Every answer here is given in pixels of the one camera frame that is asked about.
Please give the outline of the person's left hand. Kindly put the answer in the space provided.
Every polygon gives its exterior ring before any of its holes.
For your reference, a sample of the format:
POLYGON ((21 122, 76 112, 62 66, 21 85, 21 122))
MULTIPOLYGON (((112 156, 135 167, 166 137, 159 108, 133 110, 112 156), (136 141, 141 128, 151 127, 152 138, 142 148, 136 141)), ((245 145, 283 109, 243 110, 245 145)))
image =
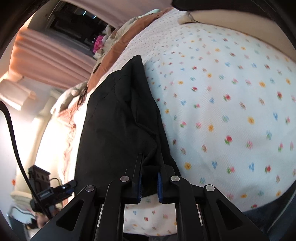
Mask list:
POLYGON ((42 228, 49 222, 49 218, 45 214, 37 213, 36 222, 38 228, 42 228))

